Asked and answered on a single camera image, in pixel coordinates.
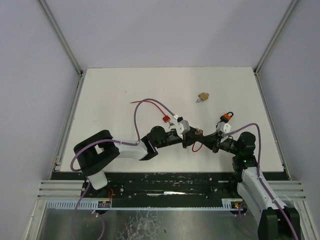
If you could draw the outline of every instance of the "metal frame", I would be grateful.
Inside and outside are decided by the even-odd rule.
[[[71,48],[66,41],[65,37],[62,34],[62,31],[60,27],[58,26],[57,21],[54,18],[54,15],[52,11],[50,10],[46,0],[37,0],[39,3],[45,17],[47,18],[49,24],[52,27],[52,30],[56,34],[59,42],[61,43],[61,46],[63,50],[65,51],[66,55],[70,59],[75,71],[79,74],[78,83],[76,85],[76,88],[74,90],[72,100],[69,106],[68,114],[66,117],[66,120],[63,125],[63,130],[59,139],[58,147],[55,152],[55,157],[53,160],[52,167],[50,169],[50,173],[53,172],[53,170],[59,165],[62,155],[64,154],[65,146],[67,144],[67,140],[70,133],[70,128],[72,125],[72,121],[75,115],[75,111],[77,108],[80,92],[82,89],[83,81],[85,75],[83,74],[83,70],[81,69],[79,62],[77,61],[76,57],[74,56],[73,52],[71,51]],[[269,106],[266,100],[266,96],[263,90],[263,86],[261,84],[261,80],[259,78],[259,72],[262,69],[264,63],[266,62],[268,56],[272,52],[277,40],[279,39],[282,31],[284,30],[290,16],[292,15],[294,9],[297,7],[300,0],[291,0],[288,8],[286,9],[280,23],[278,24],[274,34],[272,35],[272,38],[270,39],[268,45],[266,46],[259,62],[253,69],[253,72],[256,77],[257,85],[262,97],[262,101],[265,107],[265,111],[267,113],[272,133],[274,136],[274,140],[276,142],[280,157],[282,159],[283,165],[287,166],[287,161],[285,158],[285,153],[283,151],[283,148],[281,146],[279,135],[276,131],[276,127],[273,121],[273,118],[269,111]],[[302,233],[306,239],[310,240],[316,240],[319,239],[318,233],[313,228],[314,223],[312,221],[310,211],[308,208],[307,199],[305,196],[305,193],[303,192],[302,185],[299,181],[268,181],[269,184],[271,184],[272,189],[276,192],[276,194],[282,199],[282,200],[291,200],[293,201],[293,204],[295,208],[299,211],[301,216],[301,228]],[[80,197],[81,189],[82,189],[83,181],[79,180],[43,180],[41,183],[39,195],[37,202],[35,204],[34,211],[32,213],[32,216],[29,221],[29,225],[26,229],[25,238],[26,240],[35,240],[37,239],[37,236],[40,232],[41,228],[41,222],[42,218],[44,216],[45,208],[47,206],[48,201],[56,200],[57,203],[59,201],[65,201],[65,200],[71,200],[75,201]],[[89,199],[87,200],[89,203],[97,201],[96,199]]]
[[[267,182],[282,201],[307,200],[300,181]],[[83,183],[83,180],[43,180],[38,198],[45,200],[78,200]]]
[[[288,22],[288,19],[290,18],[290,16],[292,15],[292,13],[294,12],[294,10],[296,9],[298,3],[300,2],[300,0],[291,0],[289,6],[287,7],[287,9],[285,10],[285,13],[283,15],[283,17],[281,18],[278,26],[276,27],[270,41],[268,42],[259,62],[257,63],[257,65],[254,68],[254,72],[255,73],[259,73],[262,66],[264,65],[264,63],[266,62],[269,54],[271,53],[271,51],[273,50],[275,43],[277,42],[277,40],[279,39],[279,36],[281,35],[281,33],[283,32],[286,23]]]
[[[101,201],[110,201],[106,199],[85,199],[80,202],[77,210],[110,210],[110,211],[237,211],[237,208],[232,208],[230,199],[221,199],[221,207],[110,207],[110,205],[104,207],[99,206]],[[78,200],[48,200],[47,209],[60,209],[60,210],[74,210]]]
[[[70,62],[72,63],[74,70],[81,75],[83,70],[81,69],[81,66],[79,65],[78,60],[76,59],[74,53],[71,51],[71,48],[67,42],[67,40],[65,39],[64,35],[62,34],[62,31],[54,17],[54,15],[52,14],[46,0],[37,0],[37,2],[39,3],[43,14],[45,15],[46,19],[48,20],[49,24],[52,27],[53,32],[55,33],[56,37],[58,38],[59,42],[61,43],[61,46],[65,52],[65,54],[68,56]]]

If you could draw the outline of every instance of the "white tabletop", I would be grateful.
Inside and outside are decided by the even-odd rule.
[[[196,103],[198,94],[209,93],[209,99]],[[283,167],[255,76],[250,67],[175,67],[175,68],[91,68],[85,75],[79,102],[60,171],[71,172],[73,148],[100,132],[109,130],[114,139],[136,140],[133,114],[135,104],[145,98],[157,99],[174,113],[188,120],[190,126],[215,131],[220,116],[234,112],[231,130],[249,123],[261,128],[261,169],[282,172]],[[162,113],[152,104],[143,103],[137,111],[141,137],[154,126],[168,131]],[[254,126],[247,131],[257,137]],[[231,153],[212,153],[206,147],[192,152],[181,144],[158,149],[159,155],[148,161],[116,158],[106,172],[233,172]]]

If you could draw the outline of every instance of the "purple cable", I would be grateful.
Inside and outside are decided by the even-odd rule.
[[[259,182],[261,183],[262,187],[265,189],[265,191],[268,193],[268,195],[270,196],[270,198],[272,199],[272,202],[278,207],[278,209],[280,210],[280,212],[282,213],[282,215],[284,216],[284,219],[286,220],[286,222],[288,223],[291,232],[294,236],[295,240],[299,240],[298,235],[294,229],[294,226],[292,225],[292,223],[290,222],[290,219],[288,218],[288,216],[286,215],[285,211],[281,208],[280,204],[277,202],[277,200],[275,199],[275,197],[272,195],[272,193],[269,191],[269,189],[267,188],[267,186],[264,184],[264,182],[261,179],[261,175],[260,175],[260,158],[261,158],[261,133],[260,133],[260,128],[258,126],[258,124],[256,124],[255,122],[253,123],[249,123],[248,125],[245,125],[241,128],[239,128],[238,130],[232,131],[227,133],[225,136],[230,136],[233,134],[236,134],[240,131],[242,131],[243,129],[246,129],[247,127],[250,126],[256,126],[256,129],[258,131],[258,140],[259,140],[259,151],[258,151],[258,161],[257,161],[257,167],[256,167],[256,174],[258,176]]]
[[[74,208],[74,213],[73,213],[73,216],[72,216],[72,220],[71,220],[71,229],[72,229],[72,236],[73,236],[73,239],[74,240],[77,240],[76,239],[76,234],[75,234],[75,217],[76,217],[76,213],[77,213],[77,208],[79,207],[79,204],[81,202],[81,200],[84,198],[84,196],[86,195],[87,191],[89,190],[91,186],[91,183],[88,182],[88,186],[86,186],[86,189],[84,190],[83,194],[81,195],[81,197],[79,198],[78,202],[76,203],[75,205],[75,208]],[[98,214],[98,216],[100,217],[101,221],[102,221],[102,231],[101,231],[101,234],[99,236],[99,238],[97,240],[101,240],[102,236],[104,235],[105,233],[105,221],[104,219],[102,218],[102,216],[100,214]]]
[[[244,203],[245,203],[245,201],[242,201],[242,202],[240,203],[240,205],[239,205],[239,210],[238,210],[239,218],[240,218],[241,222],[243,223],[244,227],[246,228],[246,230],[247,230],[252,236],[258,237],[257,234],[255,234],[254,232],[252,232],[252,231],[249,229],[249,227],[245,224],[245,221],[244,221],[243,218],[242,218],[241,208],[242,208],[242,206],[243,206]]]

